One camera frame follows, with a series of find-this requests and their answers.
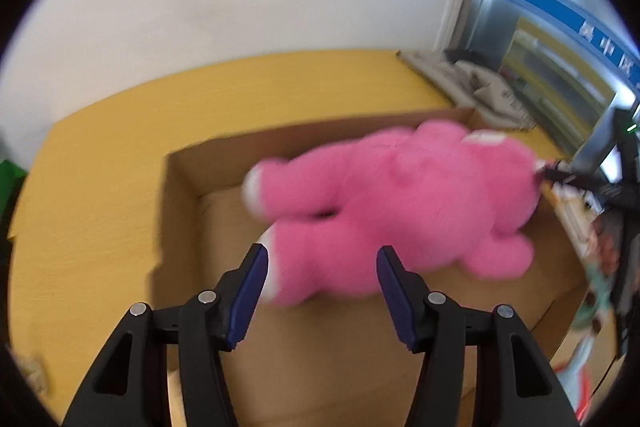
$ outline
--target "brown box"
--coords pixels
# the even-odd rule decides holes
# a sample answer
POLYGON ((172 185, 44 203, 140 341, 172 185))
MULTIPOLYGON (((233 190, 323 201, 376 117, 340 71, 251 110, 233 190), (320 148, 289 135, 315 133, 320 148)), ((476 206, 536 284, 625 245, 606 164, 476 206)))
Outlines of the brown box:
MULTIPOLYGON (((258 160, 291 158, 324 143, 394 125, 417 126, 429 118, 484 127, 473 110, 453 109, 269 129, 172 153, 160 216, 162 264, 151 281, 153 307, 181 304, 212 287, 224 271, 238 266, 266 229, 248 215, 239 193, 244 175, 258 160)), ((524 232, 533 240, 536 256, 519 280, 476 280, 457 265, 424 278, 430 288, 466 307, 513 305, 550 358, 587 283, 548 202, 541 200, 524 232)), ((465 362, 463 424, 472 414, 475 349, 467 348, 465 362)), ((239 424, 269 427, 403 425, 421 363, 421 356, 398 341, 381 295, 318 296, 291 309, 259 305, 246 340, 223 355, 239 424)))

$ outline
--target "metal pin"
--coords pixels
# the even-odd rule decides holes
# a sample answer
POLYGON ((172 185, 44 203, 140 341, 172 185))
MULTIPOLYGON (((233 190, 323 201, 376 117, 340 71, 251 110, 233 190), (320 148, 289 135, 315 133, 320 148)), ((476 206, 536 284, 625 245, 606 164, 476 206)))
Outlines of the metal pin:
POLYGON ((513 317, 513 308, 511 306, 507 306, 506 304, 501 304, 498 306, 498 315, 505 319, 510 319, 513 317))
POLYGON ((217 295, 214 291, 204 290, 204 292, 198 295, 198 301, 200 301, 203 304, 209 304, 210 302, 213 302, 214 300, 216 300, 216 297, 217 295))
POLYGON ((427 300, 431 304, 444 304, 446 302, 447 298, 444 295, 444 293, 431 292, 431 293, 429 293, 429 295, 427 295, 427 300))
POLYGON ((142 315, 144 312, 146 312, 146 304, 144 302, 136 302, 129 308, 129 313, 136 317, 142 315))

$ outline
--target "stuffed animal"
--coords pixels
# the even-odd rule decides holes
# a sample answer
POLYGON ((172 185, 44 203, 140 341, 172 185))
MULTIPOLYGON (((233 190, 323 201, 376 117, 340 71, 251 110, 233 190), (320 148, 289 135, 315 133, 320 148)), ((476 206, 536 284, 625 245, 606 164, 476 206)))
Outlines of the stuffed animal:
POLYGON ((242 184, 245 206, 273 223, 258 240, 269 252, 262 298, 374 293, 384 245, 411 271, 460 261, 483 279, 520 277, 533 259, 518 229, 538 204, 537 167, 517 140, 440 120, 262 160, 242 184))

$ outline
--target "wooden table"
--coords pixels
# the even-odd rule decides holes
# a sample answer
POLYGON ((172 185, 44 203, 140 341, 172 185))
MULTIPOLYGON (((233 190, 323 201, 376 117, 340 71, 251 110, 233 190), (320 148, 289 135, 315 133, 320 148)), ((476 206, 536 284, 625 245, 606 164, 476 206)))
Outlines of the wooden table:
MULTIPOLYGON (((258 128, 449 105, 393 52, 301 52, 172 74, 55 124, 12 223, 10 280, 12 343, 43 362, 50 411, 62 419, 123 313, 148 301, 165 155, 258 128)), ((517 136, 559 155, 540 129, 517 136)))

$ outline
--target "green cloth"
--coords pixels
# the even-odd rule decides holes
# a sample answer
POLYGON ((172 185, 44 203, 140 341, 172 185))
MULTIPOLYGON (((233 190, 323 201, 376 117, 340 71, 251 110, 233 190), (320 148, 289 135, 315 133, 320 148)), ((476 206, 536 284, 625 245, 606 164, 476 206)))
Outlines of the green cloth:
POLYGON ((27 172, 9 160, 0 162, 0 216, 4 213, 6 202, 11 196, 15 182, 26 176, 27 172))

